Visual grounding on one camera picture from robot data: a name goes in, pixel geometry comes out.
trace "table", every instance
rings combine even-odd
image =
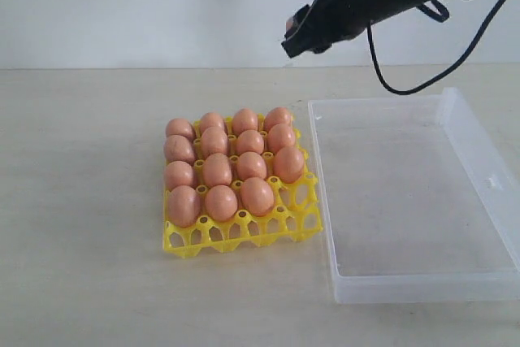
[[[390,67],[411,87],[444,67]],[[520,174],[517,64],[458,87]],[[324,234],[188,261],[163,253],[166,122],[387,93],[369,67],[0,72],[0,345],[513,346],[520,302],[341,306]]]

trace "black wire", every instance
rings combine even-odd
[[[367,38],[368,38],[368,45],[370,47],[370,55],[372,57],[372,63],[374,64],[375,73],[376,73],[379,81],[381,82],[383,87],[387,91],[389,91],[390,93],[394,93],[396,95],[411,95],[413,93],[418,93],[419,91],[424,90],[426,87],[429,87],[430,85],[433,85],[434,83],[436,83],[437,81],[439,81],[441,79],[444,79],[450,73],[452,73],[457,68],[459,68],[467,60],[467,58],[470,57],[471,52],[473,52],[473,50],[475,49],[475,47],[479,43],[480,39],[482,38],[482,36],[486,32],[486,29],[488,28],[489,24],[491,23],[491,21],[493,20],[495,15],[498,13],[498,11],[502,8],[502,6],[504,6],[504,3],[506,1],[507,0],[498,0],[495,3],[495,6],[493,6],[493,8],[489,11],[489,13],[487,14],[486,18],[484,19],[484,21],[480,25],[480,28],[477,31],[477,33],[475,34],[475,36],[474,36],[473,40],[471,41],[470,45],[464,51],[462,56],[455,63],[453,63],[453,65],[451,67],[448,67],[443,72],[441,72],[439,75],[432,77],[430,80],[425,81],[421,85],[418,85],[417,87],[415,87],[413,89],[408,89],[408,90],[404,90],[404,91],[398,90],[398,89],[394,89],[384,79],[383,74],[381,73],[381,69],[379,68],[379,62],[377,60],[377,56],[375,55],[374,40],[373,40],[373,37],[372,37],[372,28],[371,28],[371,24],[369,23],[367,25],[367,27],[366,27],[366,35],[367,35]]]

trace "clear plastic container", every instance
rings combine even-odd
[[[338,302],[520,297],[520,188],[456,89],[309,109]]]

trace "yellow egg tray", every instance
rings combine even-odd
[[[263,115],[258,115],[258,123],[262,128]],[[232,117],[225,119],[227,134],[231,145],[231,154],[234,153],[236,142],[235,135],[232,134]],[[193,165],[199,183],[202,182],[202,154],[200,151],[200,132],[198,121],[193,123],[197,139],[193,142],[199,160]],[[316,184],[318,178],[309,171],[306,161],[309,154],[300,147],[298,142],[301,134],[297,129],[293,129],[297,137],[297,147],[305,157],[304,173],[299,180],[292,184],[283,183],[279,177],[272,175],[271,152],[264,152],[263,157],[267,164],[269,177],[266,182],[271,186],[275,194],[275,206],[272,211],[263,217],[251,215],[246,209],[241,208],[239,191],[240,180],[232,183],[232,189],[239,199],[239,209],[235,216],[225,223],[214,221],[206,214],[205,207],[202,207],[201,215],[197,222],[188,228],[180,228],[170,223],[167,219],[167,195],[168,191],[163,191],[163,221],[164,229],[162,234],[162,247],[164,251],[175,254],[181,258],[192,258],[197,256],[203,248],[213,248],[217,251],[232,252],[242,242],[251,242],[257,247],[273,244],[281,237],[288,237],[292,241],[303,241],[312,237],[317,232],[323,230],[322,220],[318,207],[318,196],[316,194]],[[264,140],[267,135],[261,132]],[[230,160],[233,163],[238,159],[232,155]],[[197,192],[202,200],[208,192],[208,188],[201,184],[197,187]]]

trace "white wall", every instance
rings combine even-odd
[[[0,67],[282,67],[370,63],[366,36],[286,58],[284,23],[312,0],[0,0]],[[495,0],[448,2],[446,24],[409,11],[375,29],[382,63],[450,63]],[[510,0],[471,62],[520,61]]]

